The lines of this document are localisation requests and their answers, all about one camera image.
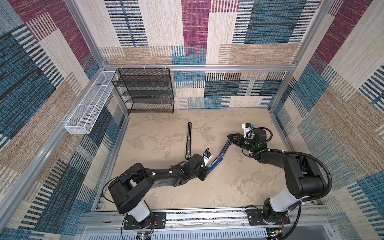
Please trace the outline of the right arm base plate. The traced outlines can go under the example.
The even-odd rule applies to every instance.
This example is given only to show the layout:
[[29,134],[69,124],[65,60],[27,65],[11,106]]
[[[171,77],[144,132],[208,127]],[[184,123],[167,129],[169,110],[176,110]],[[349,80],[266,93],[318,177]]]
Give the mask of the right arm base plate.
[[289,225],[291,220],[287,212],[276,213],[258,208],[245,208],[250,226]]

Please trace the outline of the blue stapler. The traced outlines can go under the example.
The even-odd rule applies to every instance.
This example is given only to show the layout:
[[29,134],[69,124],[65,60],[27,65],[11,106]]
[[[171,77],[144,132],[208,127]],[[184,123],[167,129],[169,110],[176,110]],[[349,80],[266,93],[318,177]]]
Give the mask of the blue stapler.
[[227,152],[227,150],[229,149],[229,147],[231,146],[232,142],[231,140],[227,140],[226,144],[224,145],[222,151],[220,152],[220,154],[210,163],[208,164],[208,167],[209,167],[209,173],[211,173],[213,171],[213,169],[215,167],[217,167],[221,161],[224,159],[224,156]]

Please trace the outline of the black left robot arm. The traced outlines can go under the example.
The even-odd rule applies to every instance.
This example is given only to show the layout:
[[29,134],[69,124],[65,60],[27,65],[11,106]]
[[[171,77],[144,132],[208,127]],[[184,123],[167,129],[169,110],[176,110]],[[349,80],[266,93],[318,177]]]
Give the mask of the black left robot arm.
[[161,170],[145,168],[141,163],[134,164],[108,185],[119,214],[128,213],[139,223],[146,221],[152,214],[143,201],[148,191],[159,187],[179,187],[194,178],[204,181],[210,171],[207,163],[211,156],[209,152],[194,154],[187,161]]

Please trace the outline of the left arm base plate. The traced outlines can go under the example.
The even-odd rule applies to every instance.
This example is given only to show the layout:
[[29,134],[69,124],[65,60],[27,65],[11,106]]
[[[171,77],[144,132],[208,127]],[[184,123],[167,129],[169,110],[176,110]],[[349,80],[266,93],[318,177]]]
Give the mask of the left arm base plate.
[[164,229],[166,226],[166,212],[151,212],[143,221],[138,222],[133,216],[125,216],[123,225],[124,230],[150,230],[153,227],[156,229]]

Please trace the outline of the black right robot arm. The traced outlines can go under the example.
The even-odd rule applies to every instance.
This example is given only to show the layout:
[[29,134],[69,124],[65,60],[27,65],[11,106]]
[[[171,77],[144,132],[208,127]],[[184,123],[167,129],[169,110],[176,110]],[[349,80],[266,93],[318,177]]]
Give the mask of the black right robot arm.
[[228,135],[229,141],[240,147],[245,156],[283,169],[285,173],[286,187],[263,205],[261,214],[266,224],[275,224],[297,206],[321,199],[331,191],[331,173],[319,159],[302,152],[268,148],[273,138],[268,128],[245,124],[244,131],[244,134]]

